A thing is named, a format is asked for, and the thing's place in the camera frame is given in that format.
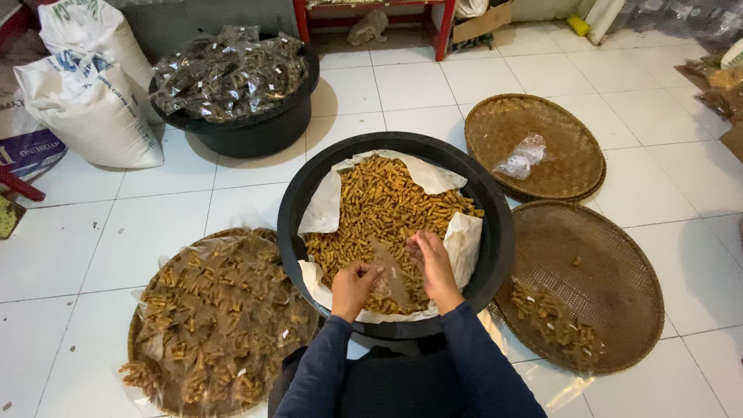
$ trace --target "white paper liner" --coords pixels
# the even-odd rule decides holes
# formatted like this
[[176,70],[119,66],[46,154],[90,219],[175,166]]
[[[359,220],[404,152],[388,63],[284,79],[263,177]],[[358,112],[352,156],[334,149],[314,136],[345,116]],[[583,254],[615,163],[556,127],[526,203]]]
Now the white paper liner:
[[[340,222],[340,174],[344,170],[352,168],[371,158],[379,155],[385,158],[399,158],[408,168],[410,177],[417,185],[421,186],[426,194],[439,194],[451,189],[461,189],[467,179],[459,174],[436,167],[419,158],[388,149],[376,149],[374,151],[356,154],[352,158],[335,164],[331,171],[322,179],[305,210],[302,221],[299,224],[298,234],[308,232],[320,232],[329,234],[337,231]],[[482,219],[455,213],[449,222],[447,233],[444,236],[444,247],[449,252],[449,260],[454,271],[454,280],[457,287],[462,289],[470,282],[470,276],[475,269],[480,249],[480,235],[482,233]],[[302,279],[312,298],[327,309],[333,307],[333,294],[331,290],[322,284],[322,268],[311,261],[299,260],[302,269]],[[433,318],[438,315],[438,308],[433,301],[429,302],[428,309],[414,312],[411,315],[392,314],[384,315],[377,312],[362,310],[356,321],[370,324],[380,322],[404,322],[420,321],[421,319]]]

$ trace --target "white tile floor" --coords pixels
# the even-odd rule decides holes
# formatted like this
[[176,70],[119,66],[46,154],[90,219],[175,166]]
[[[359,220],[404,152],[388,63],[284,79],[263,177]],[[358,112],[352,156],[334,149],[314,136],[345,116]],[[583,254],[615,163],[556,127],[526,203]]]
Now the white tile floor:
[[[520,25],[496,32],[497,49],[438,64],[416,30],[389,37],[358,48],[319,38],[330,52],[314,117],[278,155],[225,158],[161,126],[162,167],[103,170],[70,152],[37,180],[47,199],[22,199],[31,209],[0,241],[0,405],[13,403],[3,418],[142,416],[112,370],[126,357],[130,292],[160,255],[245,222],[275,228],[294,173],[344,138],[404,130],[465,150],[472,107],[523,92],[549,97],[595,134],[609,170],[584,204],[646,252],[667,316],[650,355],[613,376],[580,381],[496,324],[509,360],[550,417],[743,417],[743,164],[716,140],[729,124],[672,70],[698,46],[624,31],[594,47],[562,25]],[[369,344],[354,337],[351,351]]]

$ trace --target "gray wall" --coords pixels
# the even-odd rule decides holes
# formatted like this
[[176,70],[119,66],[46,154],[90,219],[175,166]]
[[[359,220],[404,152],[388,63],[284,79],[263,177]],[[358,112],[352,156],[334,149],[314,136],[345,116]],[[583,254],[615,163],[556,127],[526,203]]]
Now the gray wall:
[[296,36],[291,0],[186,0],[179,3],[121,7],[142,51],[152,62],[191,38],[217,34],[222,25],[261,25]]

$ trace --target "black plastic basin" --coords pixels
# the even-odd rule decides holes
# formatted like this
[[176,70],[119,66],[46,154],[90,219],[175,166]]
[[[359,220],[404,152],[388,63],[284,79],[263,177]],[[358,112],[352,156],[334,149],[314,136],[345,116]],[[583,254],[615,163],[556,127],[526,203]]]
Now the black plastic basin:
[[[475,312],[485,308],[508,275],[513,259],[513,220],[506,199],[490,174],[467,154],[446,142],[410,132],[376,132],[345,139],[314,156],[294,176],[279,208],[277,228],[284,270],[294,285],[323,316],[330,315],[324,306],[310,296],[302,279],[302,270],[297,260],[308,258],[305,244],[296,231],[312,195],[331,166],[353,154],[373,149],[404,152],[451,170],[468,180],[461,193],[474,199],[475,206],[485,210],[485,217],[480,256],[462,294],[472,304]],[[356,332],[387,340],[422,338],[441,332],[438,317],[381,324],[357,321],[353,323],[353,328]]]
[[[261,33],[261,39],[273,37]],[[312,117],[310,96],[319,80],[319,60],[309,48],[299,50],[307,60],[307,77],[302,85],[284,102],[273,109],[232,122],[212,123],[193,119],[180,109],[165,115],[154,100],[152,107],[167,123],[196,136],[210,149],[234,158],[255,158],[274,154],[296,142],[307,129]],[[157,90],[155,79],[149,84],[149,93]]]

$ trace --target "dark blue sleeve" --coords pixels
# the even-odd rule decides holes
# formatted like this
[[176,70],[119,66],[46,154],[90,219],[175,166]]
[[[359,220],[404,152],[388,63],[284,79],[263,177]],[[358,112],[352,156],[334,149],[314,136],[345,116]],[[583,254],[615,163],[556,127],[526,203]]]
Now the dark blue sleeve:
[[328,317],[299,361],[294,380],[279,403],[274,418],[331,418],[343,383],[345,355],[351,325]]
[[531,390],[490,339],[469,302],[442,316],[441,325],[464,392],[480,418],[546,418]]

